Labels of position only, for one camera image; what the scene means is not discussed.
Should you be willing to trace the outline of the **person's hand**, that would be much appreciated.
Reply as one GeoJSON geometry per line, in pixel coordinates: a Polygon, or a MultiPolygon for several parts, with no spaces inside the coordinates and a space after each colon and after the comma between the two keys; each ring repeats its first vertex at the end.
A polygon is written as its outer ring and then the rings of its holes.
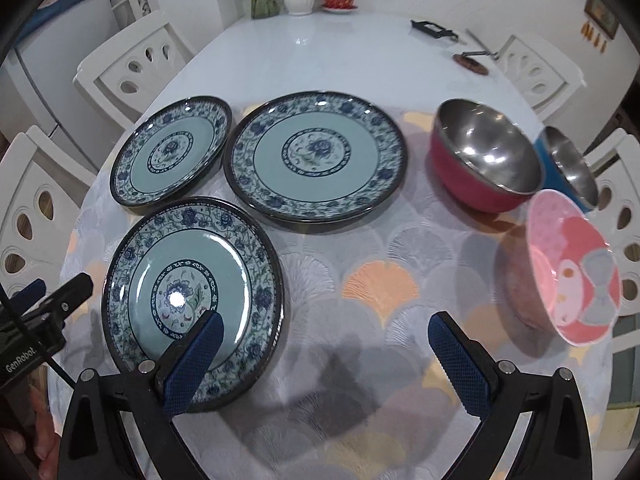
{"type": "Polygon", "coordinates": [[[53,480],[58,475],[61,438],[54,430],[53,418],[43,393],[35,386],[29,385],[28,397],[35,413],[35,437],[32,448],[40,460],[39,478],[53,480]]]}

